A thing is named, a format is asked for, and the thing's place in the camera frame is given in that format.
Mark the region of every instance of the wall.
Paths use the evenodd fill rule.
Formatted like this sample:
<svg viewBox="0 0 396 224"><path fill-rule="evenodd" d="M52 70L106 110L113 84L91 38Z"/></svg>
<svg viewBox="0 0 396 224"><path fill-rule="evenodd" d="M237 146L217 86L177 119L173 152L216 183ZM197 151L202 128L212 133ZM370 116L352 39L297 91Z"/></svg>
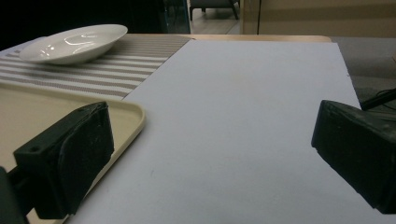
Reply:
<svg viewBox="0 0 396 224"><path fill-rule="evenodd" d="M396 0L244 0L245 35L396 37Z"/></svg>

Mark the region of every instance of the dark background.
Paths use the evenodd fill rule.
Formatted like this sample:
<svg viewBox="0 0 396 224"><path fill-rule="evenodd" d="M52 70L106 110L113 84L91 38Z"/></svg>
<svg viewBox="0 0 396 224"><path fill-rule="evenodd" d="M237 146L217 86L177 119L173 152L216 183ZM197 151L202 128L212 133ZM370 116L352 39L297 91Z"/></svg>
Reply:
<svg viewBox="0 0 396 224"><path fill-rule="evenodd" d="M181 2L179 7L171 5ZM96 24L122 24L129 34L189 34L181 0L9 1L2 13L0 50L41 36ZM172 21L175 11L179 22Z"/></svg>

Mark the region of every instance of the white sheet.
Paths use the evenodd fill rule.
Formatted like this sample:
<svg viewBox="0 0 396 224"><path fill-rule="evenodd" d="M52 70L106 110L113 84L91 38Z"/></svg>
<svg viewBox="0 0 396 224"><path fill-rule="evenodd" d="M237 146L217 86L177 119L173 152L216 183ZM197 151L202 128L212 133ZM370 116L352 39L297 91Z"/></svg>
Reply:
<svg viewBox="0 0 396 224"><path fill-rule="evenodd" d="M68 223L394 223L310 146L359 107L334 43L190 41L125 100L147 126Z"/></svg>

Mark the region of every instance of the floor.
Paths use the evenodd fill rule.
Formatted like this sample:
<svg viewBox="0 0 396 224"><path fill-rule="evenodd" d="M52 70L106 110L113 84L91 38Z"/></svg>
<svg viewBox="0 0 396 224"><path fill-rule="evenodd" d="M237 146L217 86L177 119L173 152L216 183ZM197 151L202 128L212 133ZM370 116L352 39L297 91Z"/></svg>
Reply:
<svg viewBox="0 0 396 224"><path fill-rule="evenodd" d="M239 15L239 6L235 7ZM190 21L193 35L239 35L239 25L230 8L207 8L206 12L196 8Z"/></svg>

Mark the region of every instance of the striped placemat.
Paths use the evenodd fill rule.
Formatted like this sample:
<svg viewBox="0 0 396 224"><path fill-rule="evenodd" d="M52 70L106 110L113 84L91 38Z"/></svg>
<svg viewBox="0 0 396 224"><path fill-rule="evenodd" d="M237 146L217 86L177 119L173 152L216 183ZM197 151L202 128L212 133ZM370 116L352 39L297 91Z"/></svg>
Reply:
<svg viewBox="0 0 396 224"><path fill-rule="evenodd" d="M79 65L28 63L20 49L0 57L0 82L123 99L190 38L125 35L98 59Z"/></svg>

